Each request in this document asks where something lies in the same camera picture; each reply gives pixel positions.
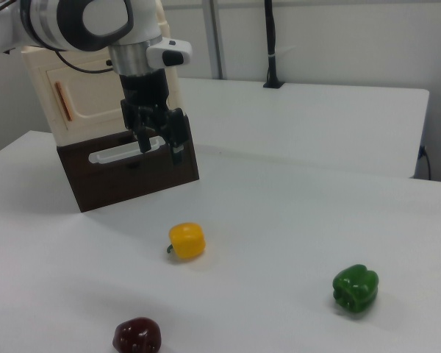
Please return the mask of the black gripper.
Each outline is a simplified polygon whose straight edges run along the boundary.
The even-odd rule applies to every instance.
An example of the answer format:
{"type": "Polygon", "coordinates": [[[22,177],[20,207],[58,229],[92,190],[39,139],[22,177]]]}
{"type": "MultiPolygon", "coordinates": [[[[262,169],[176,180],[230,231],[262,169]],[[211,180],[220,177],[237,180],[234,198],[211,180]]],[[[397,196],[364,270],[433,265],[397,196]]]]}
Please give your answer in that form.
{"type": "Polygon", "coordinates": [[[140,152],[151,150],[149,135],[154,132],[171,146],[173,165],[181,164],[183,144],[188,141],[189,133],[183,110],[168,107],[165,70],[158,69],[142,76],[120,75],[119,78],[124,94],[121,100],[124,124],[136,137],[140,152]]]}

